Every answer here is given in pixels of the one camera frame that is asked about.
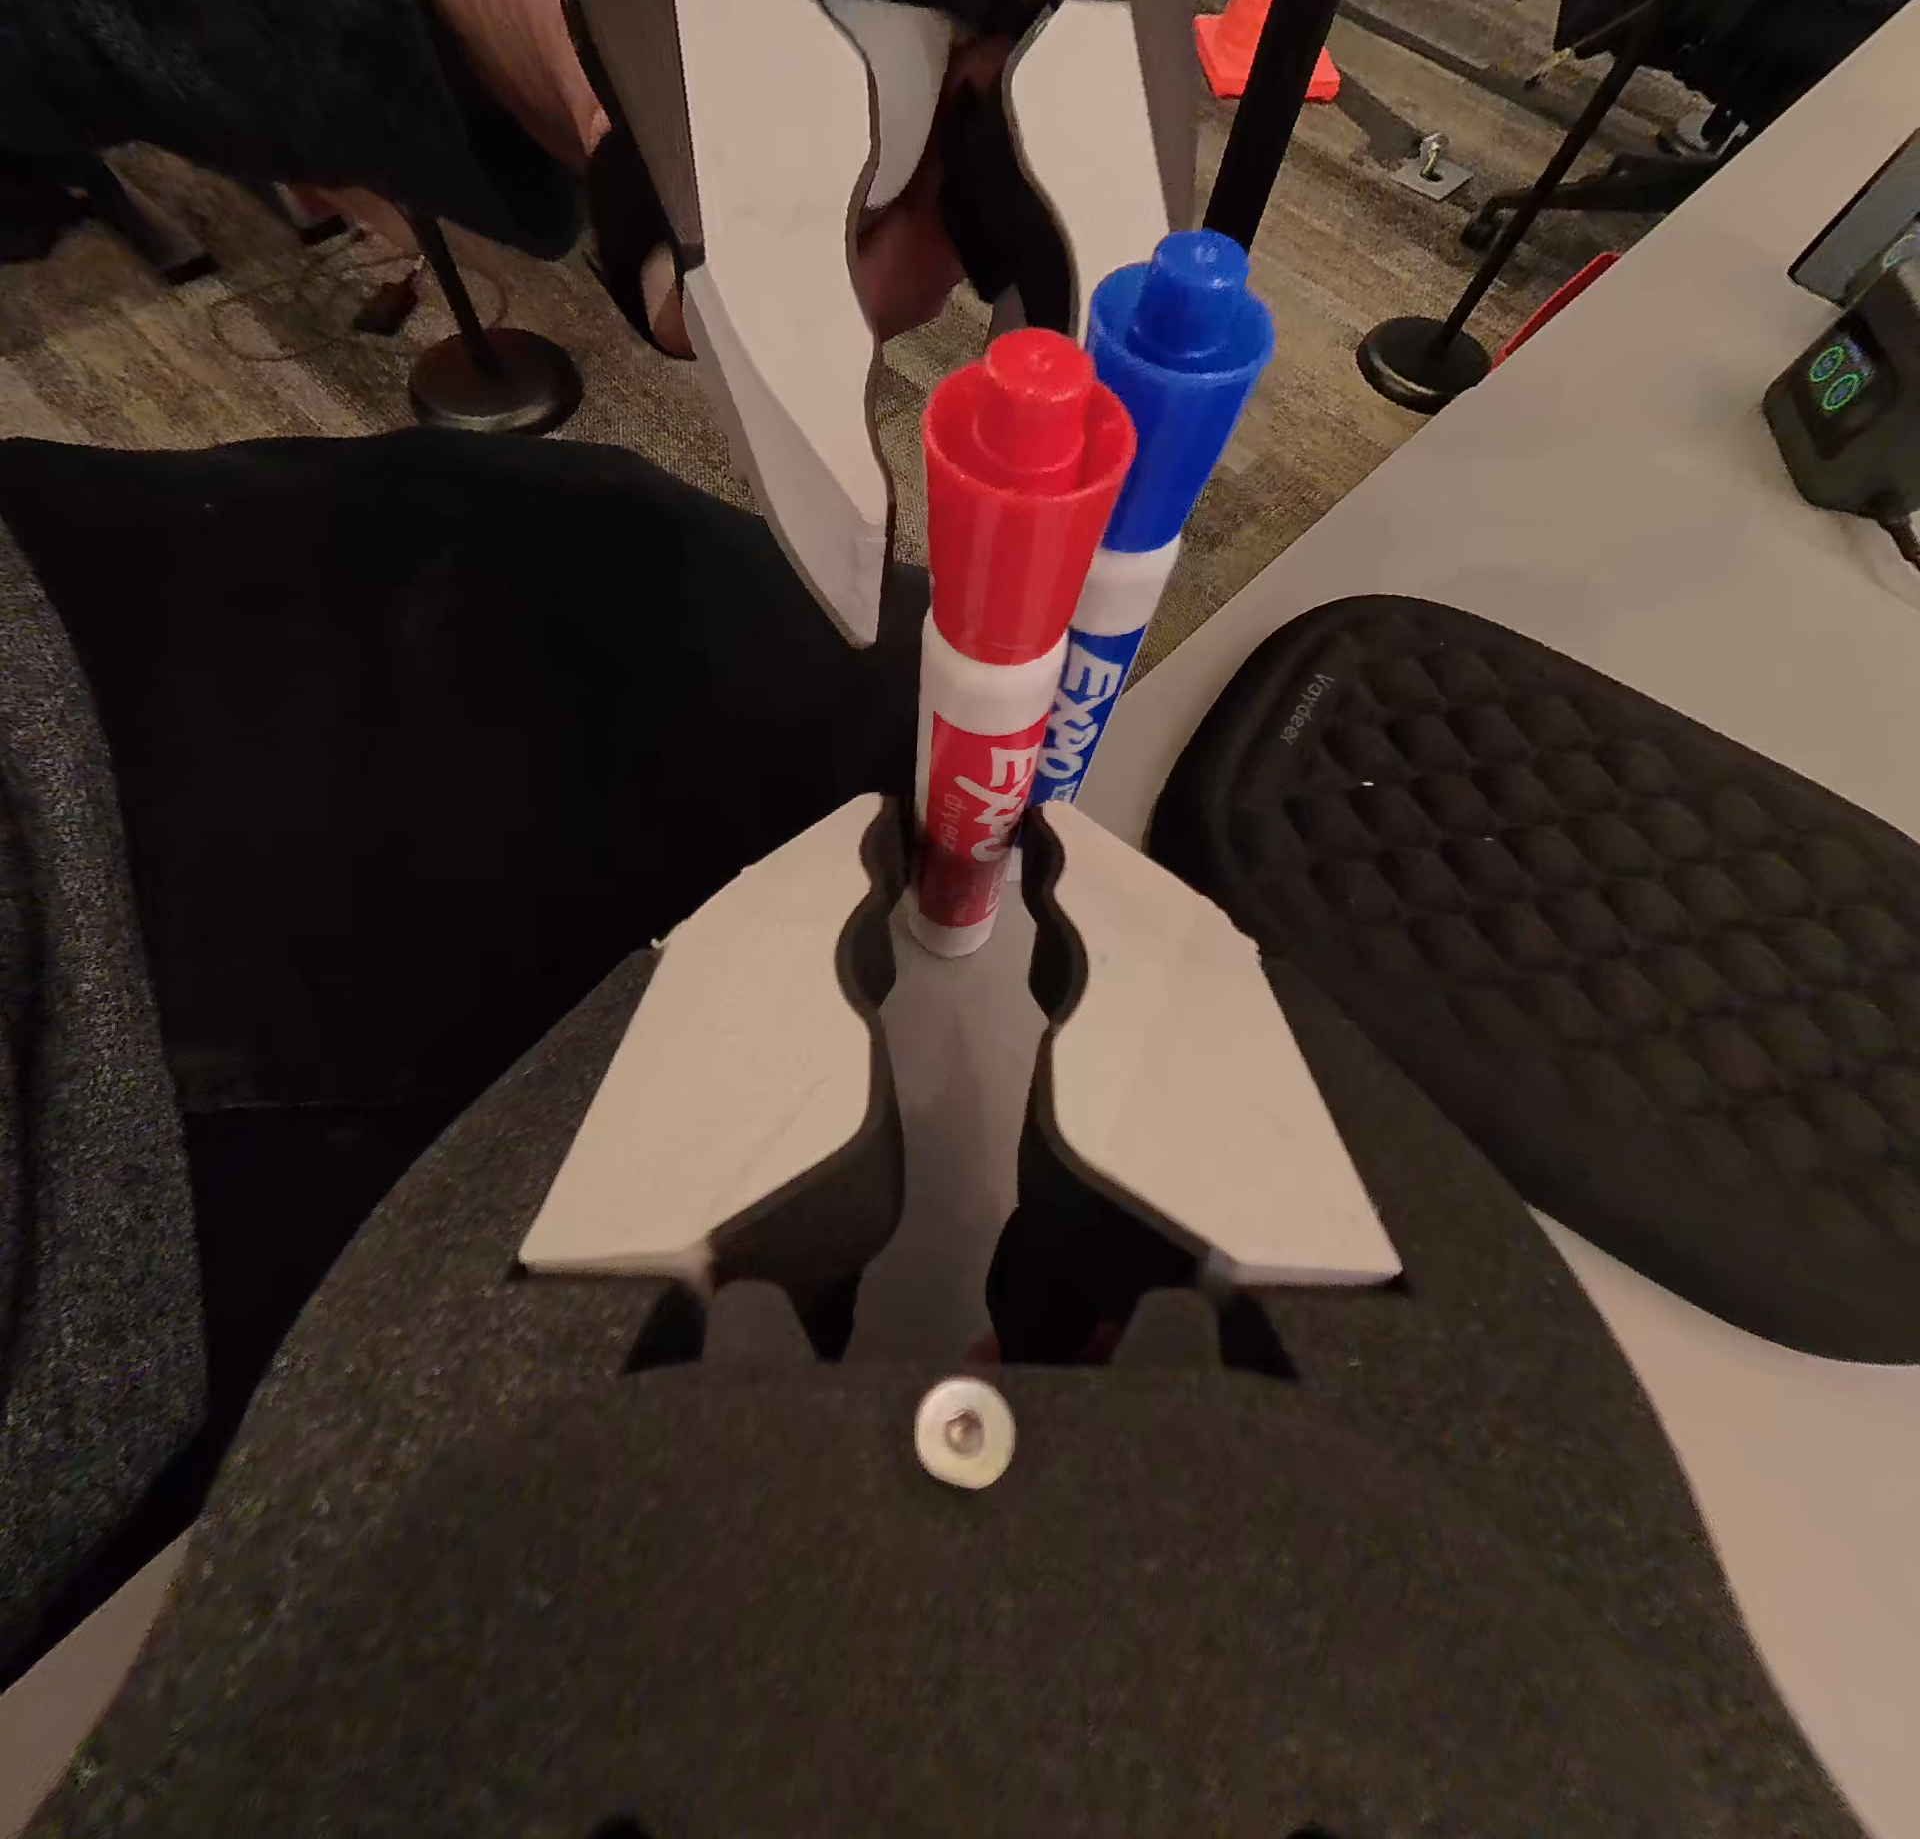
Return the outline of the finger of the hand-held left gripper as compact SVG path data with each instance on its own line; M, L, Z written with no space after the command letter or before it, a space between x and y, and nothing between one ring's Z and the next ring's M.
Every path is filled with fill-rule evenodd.
M733 462L848 647L877 642L892 490L853 227L877 171L868 60L819 0L563 0L607 120L588 171L604 286L645 310L664 247Z
M1022 289L1026 323L1084 340L1097 283L1191 223L1200 93L1190 0L1045 3L1004 101L1066 292Z

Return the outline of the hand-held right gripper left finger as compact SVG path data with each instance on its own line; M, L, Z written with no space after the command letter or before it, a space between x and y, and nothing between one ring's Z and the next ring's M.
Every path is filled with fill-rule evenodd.
M531 1275L837 1284L903 1211L881 1009L899 808L845 800L685 916L563 1154Z

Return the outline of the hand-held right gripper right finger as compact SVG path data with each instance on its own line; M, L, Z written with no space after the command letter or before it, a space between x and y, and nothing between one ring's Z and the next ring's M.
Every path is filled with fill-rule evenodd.
M1398 1279L1254 939L1064 800L1026 814L1019 886L1035 1124L1061 1166L1228 1284Z

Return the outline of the blue dry erase marker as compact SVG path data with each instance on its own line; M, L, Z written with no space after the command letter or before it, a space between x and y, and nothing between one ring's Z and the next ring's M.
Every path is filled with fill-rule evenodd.
M1243 247L1200 227L1166 235L1092 288L1087 348L1137 449L1068 624L1034 808L1079 796L1187 521L1271 363L1274 326L1248 286Z

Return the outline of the red dry erase marker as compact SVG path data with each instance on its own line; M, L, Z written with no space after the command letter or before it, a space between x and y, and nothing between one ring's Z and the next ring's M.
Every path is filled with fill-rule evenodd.
M956 959L992 934L1068 627L1137 434L1082 346L1014 330L932 388L921 449L929 609L906 925Z

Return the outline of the person's left hand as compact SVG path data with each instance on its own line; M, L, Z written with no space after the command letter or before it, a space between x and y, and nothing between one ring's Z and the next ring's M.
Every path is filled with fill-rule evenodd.
M583 178L609 135L563 22L563 0L435 0L480 90L533 142ZM964 278L938 209L941 158L932 130L911 179L860 216L853 283L881 340L937 317Z

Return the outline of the black vertical pole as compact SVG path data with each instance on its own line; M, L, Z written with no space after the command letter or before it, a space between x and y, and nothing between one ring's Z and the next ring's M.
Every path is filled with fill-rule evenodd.
M1290 133L1309 97L1337 75L1326 33L1337 0L1226 0L1194 20L1202 72L1215 98L1236 103L1203 226L1252 248Z

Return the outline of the black round stand base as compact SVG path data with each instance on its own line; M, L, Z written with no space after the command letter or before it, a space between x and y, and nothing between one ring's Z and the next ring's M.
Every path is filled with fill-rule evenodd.
M1500 215L1502 222L1486 242L1470 281L1449 312L1444 317L1398 316L1379 323L1379 326L1358 340L1355 367L1379 396L1407 411L1433 414L1447 408L1454 396L1484 379L1491 357L1470 335L1469 323L1520 242L1523 242L1530 226L1546 209L1549 197L1567 179L1571 163L1586 153L1629 79L1643 65L1643 55L1645 40L1636 40L1631 51L1621 51L1607 75L1599 79L1587 103L1575 117L1553 157L1525 192L1506 207L1486 202L1479 209L1477 223L1486 223L1494 215Z
M455 324L412 363L408 394L418 424L472 434L563 428L584 396L575 362L541 334L484 324L438 219L404 219Z

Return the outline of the black padded wrist rest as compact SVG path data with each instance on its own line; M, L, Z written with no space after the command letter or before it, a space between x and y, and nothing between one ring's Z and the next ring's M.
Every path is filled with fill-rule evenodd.
M1587 665L1407 596L1269 636L1148 855L1529 1207L1776 1346L1917 1355L1917 849Z

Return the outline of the red flat object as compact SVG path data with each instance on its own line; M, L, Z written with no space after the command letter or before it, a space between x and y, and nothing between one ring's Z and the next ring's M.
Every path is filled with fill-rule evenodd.
M1612 266L1619 264L1623 250L1607 248L1584 262L1570 278L1564 278L1525 321L1502 340L1494 354L1491 367L1506 363L1529 339L1564 310L1584 289L1590 289Z

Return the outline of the person's grey sweater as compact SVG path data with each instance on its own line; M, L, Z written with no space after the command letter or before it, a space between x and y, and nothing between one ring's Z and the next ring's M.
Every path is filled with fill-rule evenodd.
M202 1269L107 747L1 543L1 1647L197 1437Z

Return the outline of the black charger with green icon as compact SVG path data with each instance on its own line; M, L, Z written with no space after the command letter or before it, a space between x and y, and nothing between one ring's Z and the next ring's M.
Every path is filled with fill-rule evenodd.
M1917 261L1911 247L1765 388L1794 490L1883 530L1917 569Z

